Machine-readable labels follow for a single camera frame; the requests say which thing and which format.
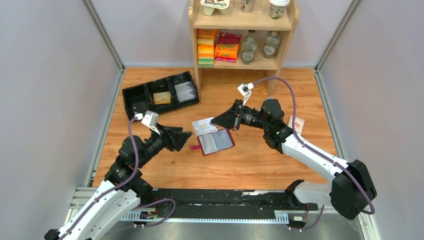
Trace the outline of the white VIP card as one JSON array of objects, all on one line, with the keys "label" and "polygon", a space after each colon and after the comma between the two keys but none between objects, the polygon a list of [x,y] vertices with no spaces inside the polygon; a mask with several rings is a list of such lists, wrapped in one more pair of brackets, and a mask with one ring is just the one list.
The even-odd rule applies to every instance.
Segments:
[{"label": "white VIP card", "polygon": [[194,133],[197,137],[210,134],[218,131],[218,128],[215,124],[211,123],[214,117],[208,117],[201,120],[196,120],[192,122],[192,127]]}]

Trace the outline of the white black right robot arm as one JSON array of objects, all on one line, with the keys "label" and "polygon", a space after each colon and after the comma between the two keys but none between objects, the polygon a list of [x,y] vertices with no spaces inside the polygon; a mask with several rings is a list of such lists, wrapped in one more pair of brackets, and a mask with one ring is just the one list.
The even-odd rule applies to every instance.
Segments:
[{"label": "white black right robot arm", "polygon": [[308,203],[331,206],[348,220],[365,213],[366,207],[370,208],[368,214],[374,214],[372,201],[377,191],[367,166],[358,159],[349,162],[316,147],[293,131],[283,116],[276,99],[265,100],[260,109],[245,106],[243,100],[237,99],[211,123],[232,131],[241,125],[262,129],[263,139],[271,149],[300,161],[327,181],[294,184],[294,190],[285,195],[289,208],[296,210]]}]

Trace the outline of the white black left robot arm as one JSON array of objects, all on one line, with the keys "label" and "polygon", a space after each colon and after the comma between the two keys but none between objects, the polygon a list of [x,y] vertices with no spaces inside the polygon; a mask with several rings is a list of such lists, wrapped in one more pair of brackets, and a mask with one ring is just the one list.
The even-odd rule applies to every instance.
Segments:
[{"label": "white black left robot arm", "polygon": [[153,206],[153,188],[142,179],[140,169],[161,150],[180,151],[192,136],[182,127],[159,123],[155,127],[146,139],[129,132],[92,197],[67,224],[48,230],[44,239],[99,240],[127,212]]}]

